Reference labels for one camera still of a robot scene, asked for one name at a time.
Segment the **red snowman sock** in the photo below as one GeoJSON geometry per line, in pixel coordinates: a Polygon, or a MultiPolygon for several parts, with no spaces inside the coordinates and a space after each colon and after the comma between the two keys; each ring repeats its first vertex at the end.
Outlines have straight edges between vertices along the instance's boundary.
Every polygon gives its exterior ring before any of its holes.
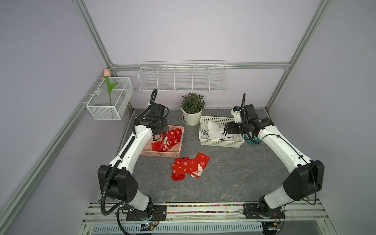
{"type": "Polygon", "coordinates": [[[175,145],[177,145],[178,140],[179,140],[179,138],[176,136],[176,133],[174,131],[165,132],[163,134],[162,142],[165,145],[166,151],[169,151],[171,148],[173,148],[175,145]]]}

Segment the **red patterned sock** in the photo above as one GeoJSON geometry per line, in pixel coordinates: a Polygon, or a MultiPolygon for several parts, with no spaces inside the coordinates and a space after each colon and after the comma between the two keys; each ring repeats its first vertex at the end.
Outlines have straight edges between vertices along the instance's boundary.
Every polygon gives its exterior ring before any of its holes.
{"type": "Polygon", "coordinates": [[[151,149],[152,151],[157,151],[157,152],[164,152],[166,151],[165,145],[162,141],[160,142],[154,142],[151,144],[151,149]]]}
{"type": "Polygon", "coordinates": [[[198,162],[196,159],[178,158],[171,165],[173,181],[182,181],[185,179],[185,174],[191,174],[198,171],[198,162]]]}

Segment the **white sock two black stripes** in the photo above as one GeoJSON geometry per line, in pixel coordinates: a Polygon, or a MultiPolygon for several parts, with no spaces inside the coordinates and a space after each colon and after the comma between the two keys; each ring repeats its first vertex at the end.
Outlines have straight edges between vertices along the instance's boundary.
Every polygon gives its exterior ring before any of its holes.
{"type": "Polygon", "coordinates": [[[208,139],[210,140],[221,140],[224,138],[222,126],[216,122],[209,120],[207,123],[208,127],[208,139]]]}

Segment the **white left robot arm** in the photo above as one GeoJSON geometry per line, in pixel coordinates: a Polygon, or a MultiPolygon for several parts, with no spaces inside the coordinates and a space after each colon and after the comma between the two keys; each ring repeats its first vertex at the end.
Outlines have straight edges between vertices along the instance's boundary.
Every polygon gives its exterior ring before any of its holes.
{"type": "Polygon", "coordinates": [[[135,164],[147,142],[162,138],[169,128],[166,121],[169,109],[155,103],[158,90],[152,91],[145,111],[134,118],[132,133],[118,155],[108,165],[98,169],[101,190],[100,210],[107,216],[116,209],[129,207],[141,220],[153,217],[152,199],[138,189],[133,177],[135,164]]]}

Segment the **red santa sock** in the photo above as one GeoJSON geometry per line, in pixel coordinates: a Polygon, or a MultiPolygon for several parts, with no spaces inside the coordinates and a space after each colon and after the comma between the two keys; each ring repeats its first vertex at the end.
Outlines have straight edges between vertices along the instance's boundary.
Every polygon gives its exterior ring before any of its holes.
{"type": "Polygon", "coordinates": [[[202,154],[202,153],[199,153],[198,156],[196,157],[196,160],[198,162],[198,171],[195,171],[193,173],[191,173],[191,177],[194,177],[194,178],[200,178],[201,175],[202,175],[202,172],[203,170],[206,168],[209,160],[210,160],[210,157],[202,154]]]}

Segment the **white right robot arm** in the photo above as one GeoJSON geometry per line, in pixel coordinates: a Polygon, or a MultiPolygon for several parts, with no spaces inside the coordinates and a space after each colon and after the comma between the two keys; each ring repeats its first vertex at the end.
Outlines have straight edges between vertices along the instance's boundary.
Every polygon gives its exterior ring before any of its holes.
{"type": "Polygon", "coordinates": [[[294,147],[269,118],[259,118],[254,106],[245,104],[245,98],[242,97],[240,106],[232,109],[234,120],[225,125],[225,132],[247,137],[255,145],[265,143],[289,172],[283,184],[262,196],[253,210],[262,218],[270,218],[282,206],[316,196],[323,186],[325,167],[321,161],[313,161],[294,147]]]}

